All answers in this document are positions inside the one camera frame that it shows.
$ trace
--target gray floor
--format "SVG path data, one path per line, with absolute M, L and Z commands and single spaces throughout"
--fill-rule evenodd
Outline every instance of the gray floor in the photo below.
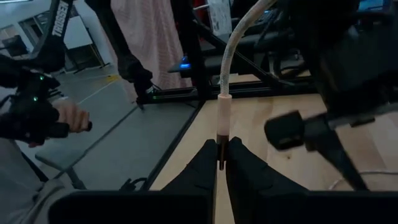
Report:
M 114 69 L 88 70 L 76 75 L 58 76 L 60 90 L 80 102 L 90 112 L 93 130 L 72 134 L 68 139 L 51 139 L 41 148 L 68 155 L 96 145 L 74 167 L 88 189 L 118 189 L 128 179 L 147 177 L 176 137 L 194 108 L 182 103 L 146 105 L 135 110 L 117 128 L 104 137 L 135 105 L 128 102 L 120 81 L 109 82 L 106 76 Z M 53 177 L 58 171 L 37 162 Z

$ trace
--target wooden tabletop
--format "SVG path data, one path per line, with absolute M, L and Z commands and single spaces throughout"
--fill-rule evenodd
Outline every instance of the wooden tabletop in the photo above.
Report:
M 232 77 L 231 82 L 257 80 L 252 75 Z M 174 179 L 191 161 L 207 139 L 216 137 L 216 101 L 207 101 L 182 138 L 168 163 L 152 185 L 160 190 Z M 305 118 L 324 112 L 319 95 L 278 96 L 270 98 L 235 99 L 232 105 L 231 135 L 272 168 L 310 190 L 327 190 L 341 176 L 316 152 L 304 147 L 277 152 L 268 144 L 264 123 L 272 117 L 299 110 Z M 359 170 L 398 170 L 398 115 L 379 117 L 375 123 L 358 128 L 345 126 L 337 130 L 342 144 Z M 218 171 L 216 223 L 231 224 L 233 214 L 224 171 Z M 365 176 L 371 190 L 398 190 L 398 177 Z M 349 190 L 343 182 L 336 190 Z

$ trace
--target person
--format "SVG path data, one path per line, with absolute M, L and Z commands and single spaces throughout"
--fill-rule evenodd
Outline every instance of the person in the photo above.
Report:
M 0 99 L 13 89 L 0 87 Z M 60 98 L 52 102 L 60 114 L 58 122 L 68 123 L 71 133 L 88 128 L 90 114 L 81 110 L 70 99 Z M 7 102 L 0 113 L 8 110 Z M 32 142 L 29 147 L 38 144 Z M 74 189 L 58 179 L 43 183 L 23 158 L 18 145 L 12 139 L 0 138 L 0 223 L 46 224 L 48 210 L 57 199 Z

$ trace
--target blue light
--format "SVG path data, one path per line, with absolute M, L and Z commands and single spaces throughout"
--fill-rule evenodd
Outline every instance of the blue light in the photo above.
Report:
M 190 68 L 191 64 L 181 64 L 180 68 Z

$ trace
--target white wall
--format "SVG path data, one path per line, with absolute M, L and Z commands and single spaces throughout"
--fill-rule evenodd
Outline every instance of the white wall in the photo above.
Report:
M 89 29 L 91 37 L 98 48 L 99 54 L 104 60 L 104 63 L 112 63 L 113 59 L 109 52 L 105 36 L 102 32 L 101 24 L 93 10 L 87 6 L 84 0 L 77 0 L 74 2 L 76 10 L 78 11 L 85 26 Z M 50 9 L 51 0 L 33 0 L 31 2 L 19 2 L 12 4 L 0 4 L 0 28 L 18 24 L 18 22 L 29 19 L 42 12 Z M 19 33 L 22 40 L 28 49 L 32 44 L 29 42 L 25 34 Z

